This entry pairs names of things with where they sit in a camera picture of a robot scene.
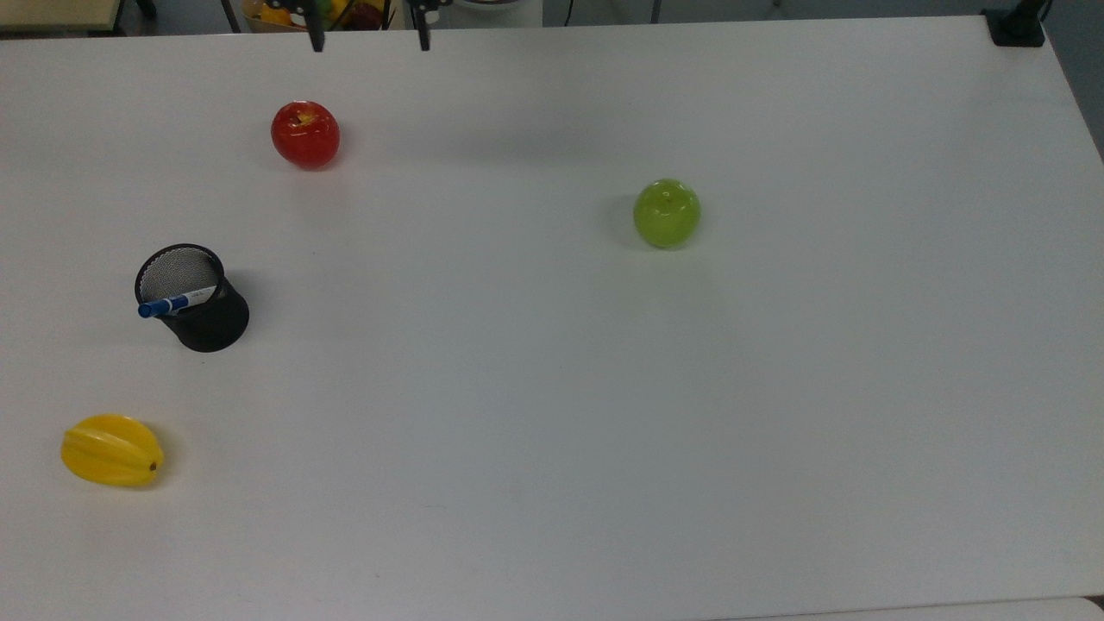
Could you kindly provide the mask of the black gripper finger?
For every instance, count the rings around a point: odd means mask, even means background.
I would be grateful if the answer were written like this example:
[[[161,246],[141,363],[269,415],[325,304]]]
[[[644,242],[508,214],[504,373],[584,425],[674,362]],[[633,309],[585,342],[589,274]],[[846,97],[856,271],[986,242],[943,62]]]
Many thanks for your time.
[[[452,4],[453,1],[449,0],[406,1],[405,6],[410,13],[411,24],[417,31],[422,51],[428,52],[431,49],[429,24],[435,23],[439,19],[442,7],[449,7]]]
[[[291,1],[289,3],[289,11],[291,11],[294,15],[301,17],[314,52],[321,53],[323,51],[323,44],[326,44],[326,28],[323,27],[323,13],[321,13],[317,1]]]

